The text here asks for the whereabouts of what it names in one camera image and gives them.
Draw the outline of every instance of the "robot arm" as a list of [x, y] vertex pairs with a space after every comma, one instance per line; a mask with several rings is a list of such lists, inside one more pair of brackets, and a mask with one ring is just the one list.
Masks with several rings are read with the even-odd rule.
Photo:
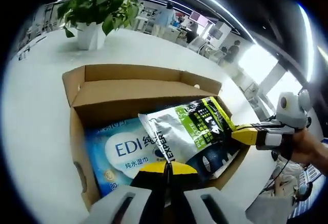
[[273, 150], [286, 159], [293, 151], [291, 141], [293, 134], [305, 128], [311, 119], [307, 112], [311, 109], [307, 90], [299, 95], [283, 92], [279, 96], [275, 119], [258, 124], [245, 124], [237, 127], [231, 137], [243, 144], [256, 146], [258, 150]]

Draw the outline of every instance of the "product label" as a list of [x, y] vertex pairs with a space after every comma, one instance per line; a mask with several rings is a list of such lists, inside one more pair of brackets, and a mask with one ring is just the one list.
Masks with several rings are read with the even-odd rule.
[[111, 129], [115, 129], [115, 128], [119, 128], [123, 125], [126, 124], [126, 121], [125, 120], [122, 120], [122, 121], [119, 121], [117, 123], [112, 123], [104, 128], [101, 128], [101, 129], [98, 129], [98, 132], [101, 132], [101, 131], [107, 131], [107, 130], [111, 130]]
[[156, 135], [153, 139], [155, 143], [159, 146], [159, 148], [162, 150], [162, 154], [165, 154], [168, 157], [169, 161], [175, 161], [172, 150], [170, 149], [170, 146], [167, 144], [167, 141], [163, 133], [161, 131], [156, 132]]
[[203, 98], [187, 105], [175, 107], [179, 120], [192, 137], [198, 150], [208, 144], [225, 139], [225, 131], [230, 130], [215, 99]]
[[139, 138], [136, 138], [135, 140], [130, 140], [130, 141], [116, 144], [115, 149], [117, 152], [117, 156], [124, 156], [124, 155], [134, 153], [137, 150], [142, 150], [143, 148], [148, 146], [149, 143], [152, 145], [155, 144], [155, 142], [153, 142], [150, 139], [150, 136], [144, 136], [142, 138], [142, 142], [144, 144], [141, 145]]

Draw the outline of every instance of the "box flap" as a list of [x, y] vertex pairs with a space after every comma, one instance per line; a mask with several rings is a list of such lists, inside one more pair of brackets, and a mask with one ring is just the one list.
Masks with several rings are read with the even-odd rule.
[[85, 149], [85, 137], [82, 123], [76, 111], [71, 108], [70, 144], [73, 163], [76, 166], [82, 184], [82, 198], [89, 209], [93, 203], [100, 199], [97, 184], [93, 177], [93, 169]]
[[217, 96], [221, 89], [222, 84], [213, 79], [208, 79], [196, 74], [189, 72], [182, 72], [180, 76], [180, 82], [186, 83], [189, 86], [199, 85], [199, 88], [212, 93], [212, 95]]
[[189, 72], [121, 64], [82, 66], [64, 73], [63, 81], [68, 102], [74, 107], [157, 96], [217, 96], [221, 88], [221, 83]]
[[208, 182], [205, 183], [205, 186], [216, 187], [217, 189], [222, 190], [222, 188], [228, 183], [230, 178], [237, 171], [242, 161], [245, 159], [249, 148], [250, 148], [249, 146], [243, 146], [243, 148], [240, 149], [236, 157], [232, 160], [232, 162], [226, 168], [226, 170], [223, 171], [220, 177], [214, 180], [209, 180]]
[[63, 82], [68, 103], [72, 106], [77, 93], [85, 82], [85, 66], [64, 73]]
[[181, 82], [150, 79], [114, 79], [85, 82], [73, 102], [73, 107], [108, 101], [159, 97], [212, 96], [213, 93]]
[[180, 81], [179, 70], [144, 65], [99, 64], [86, 65], [86, 82], [107, 79], [153, 79], [168, 82]]

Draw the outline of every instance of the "office desk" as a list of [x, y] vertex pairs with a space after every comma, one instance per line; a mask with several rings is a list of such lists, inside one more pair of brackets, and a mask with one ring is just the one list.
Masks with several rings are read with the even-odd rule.
[[[236, 124], [258, 118], [234, 82], [215, 63], [161, 38], [120, 29], [98, 51], [79, 51], [64, 31], [47, 34], [24, 60], [8, 65], [3, 89], [3, 148], [12, 179], [41, 223], [79, 223], [88, 212], [69, 144], [70, 107], [62, 74], [87, 64], [138, 64], [186, 70], [222, 82], [219, 96]], [[251, 148], [222, 189], [244, 210], [260, 193], [275, 163]]]
[[[135, 24], [135, 26], [133, 28], [134, 31], [135, 30], [141, 30], [141, 28], [144, 26], [144, 24], [149, 21], [149, 18], [143, 17], [143, 16], [137, 16], [136, 17], [136, 20], [137, 20], [136, 21], [137, 23]], [[176, 30], [176, 31], [179, 31], [177, 29], [177, 27], [174, 27], [172, 25], [169, 25], [168, 28], [173, 29], [173, 30]]]

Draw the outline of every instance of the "chair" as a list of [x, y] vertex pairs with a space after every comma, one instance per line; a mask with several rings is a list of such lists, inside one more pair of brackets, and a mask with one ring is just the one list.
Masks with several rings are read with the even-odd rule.
[[219, 64], [219, 62], [226, 56], [226, 54], [221, 51], [220, 49], [214, 51], [209, 56], [209, 60], [215, 62], [216, 64]]
[[187, 45], [187, 48], [199, 54], [201, 47], [205, 44], [206, 40], [198, 36]]

